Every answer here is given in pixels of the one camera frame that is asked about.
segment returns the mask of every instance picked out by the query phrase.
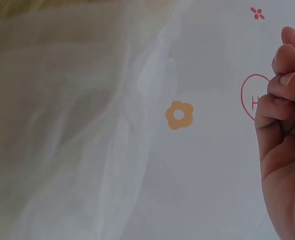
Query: beige fabric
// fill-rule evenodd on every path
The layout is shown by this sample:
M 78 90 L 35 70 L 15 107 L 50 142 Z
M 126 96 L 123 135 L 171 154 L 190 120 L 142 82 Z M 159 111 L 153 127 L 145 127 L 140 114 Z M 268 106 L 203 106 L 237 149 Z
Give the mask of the beige fabric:
M 15 15 L 71 4 L 82 4 L 92 2 L 110 2 L 119 0 L 0 0 L 0 19 L 13 17 Z

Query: white sheet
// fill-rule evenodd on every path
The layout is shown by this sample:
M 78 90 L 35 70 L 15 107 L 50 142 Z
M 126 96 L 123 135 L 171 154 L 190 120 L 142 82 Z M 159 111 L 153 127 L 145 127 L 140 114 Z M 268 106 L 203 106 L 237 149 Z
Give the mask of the white sheet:
M 264 19 L 251 8 L 262 9 Z M 254 116 L 284 26 L 295 28 L 293 0 L 200 0 L 182 15 L 170 50 L 179 76 L 172 101 L 193 106 L 193 123 L 171 130 L 163 117 L 121 240 L 278 239 L 241 88 L 253 75 L 243 102 Z

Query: finger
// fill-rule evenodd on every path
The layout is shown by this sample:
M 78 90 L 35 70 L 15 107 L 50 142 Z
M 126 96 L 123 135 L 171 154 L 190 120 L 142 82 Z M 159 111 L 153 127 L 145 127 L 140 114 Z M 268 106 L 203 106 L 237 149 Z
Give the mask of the finger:
M 295 72 L 275 76 L 268 83 L 267 92 L 278 98 L 295 101 Z
M 295 162 L 295 135 L 289 134 L 260 162 L 262 180 L 293 162 Z
M 295 73 L 295 47 L 291 44 L 278 48 L 272 61 L 275 74 Z
M 288 119 L 293 110 L 294 103 L 292 101 L 271 94 L 264 95 L 258 101 L 254 123 L 261 160 L 271 149 L 283 141 L 278 120 Z
M 295 29 L 289 26 L 283 27 L 281 31 L 281 39 L 283 44 L 291 44 L 295 46 Z
M 267 92 L 278 98 L 295 101 L 295 72 L 275 76 L 267 86 Z M 295 127 L 295 108 L 292 115 L 280 122 L 283 135 Z

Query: red line drawing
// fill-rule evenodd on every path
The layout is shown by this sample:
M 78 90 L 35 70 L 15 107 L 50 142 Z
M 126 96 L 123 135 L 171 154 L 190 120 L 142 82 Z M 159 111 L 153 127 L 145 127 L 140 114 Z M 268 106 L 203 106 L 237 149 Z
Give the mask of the red line drawing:
M 245 84 L 247 83 L 247 81 L 250 79 L 250 78 L 252 78 L 252 77 L 254 77 L 254 76 L 258 76 L 258 77 L 261 77 L 261 78 L 263 78 L 263 79 L 265 79 L 265 80 L 267 80 L 268 82 L 270 81 L 266 76 L 263 76 L 263 75 L 261 75 L 261 74 L 258 74 L 258 73 L 255 73 L 255 74 L 252 74 L 252 75 L 250 75 L 250 76 L 248 76 L 246 79 L 245 79 L 245 81 L 243 82 L 243 84 L 242 84 L 242 87 L 241 87 L 241 104 L 242 104 L 242 107 L 243 107 L 243 109 L 244 109 L 244 111 L 246 112 L 246 114 L 254 121 L 255 119 L 254 119 L 254 117 L 249 113 L 249 111 L 247 110 L 247 108 L 246 108 L 246 106 L 245 106 L 245 104 L 244 104 L 244 100 L 243 100 L 243 90 L 244 90 L 244 86 L 245 86 Z M 254 110 L 254 105 L 255 104 L 258 104 L 257 102 L 254 102 L 254 96 L 252 96 L 252 110 Z
M 255 9 L 254 7 L 251 7 L 251 11 L 254 13 L 254 18 L 256 19 L 256 20 L 258 20 L 259 18 L 261 18 L 261 19 L 266 19 L 264 16 L 263 16 L 263 14 L 262 14 L 262 9 L 261 8 L 259 8 L 259 9 Z
M 259 96 L 257 96 L 257 101 L 254 101 L 254 96 L 252 96 L 252 111 L 254 111 L 254 105 L 257 105 L 259 103 Z

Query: fingernail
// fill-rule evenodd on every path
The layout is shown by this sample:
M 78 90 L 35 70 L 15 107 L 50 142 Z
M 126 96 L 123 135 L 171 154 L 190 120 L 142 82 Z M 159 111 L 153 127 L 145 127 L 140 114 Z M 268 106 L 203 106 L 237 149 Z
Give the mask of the fingernail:
M 279 80 L 279 83 L 282 85 L 282 86 L 287 86 L 289 85 L 289 83 L 291 82 L 291 79 L 294 77 L 295 75 L 295 72 L 292 72 L 292 73 L 289 73 L 289 74 L 285 74 L 283 75 L 280 80 Z
M 276 105 L 283 105 L 283 104 L 286 104 L 287 102 L 288 102 L 289 100 L 287 100 L 287 99 L 284 99 L 284 98 L 276 98 L 276 99 L 274 99 L 274 103 L 276 104 Z
M 274 56 L 274 58 L 273 58 L 273 61 L 274 61 L 275 64 L 277 63 L 277 57 L 278 57 L 279 50 L 280 50 L 280 48 L 278 48 L 278 49 L 276 50 L 275 56 Z

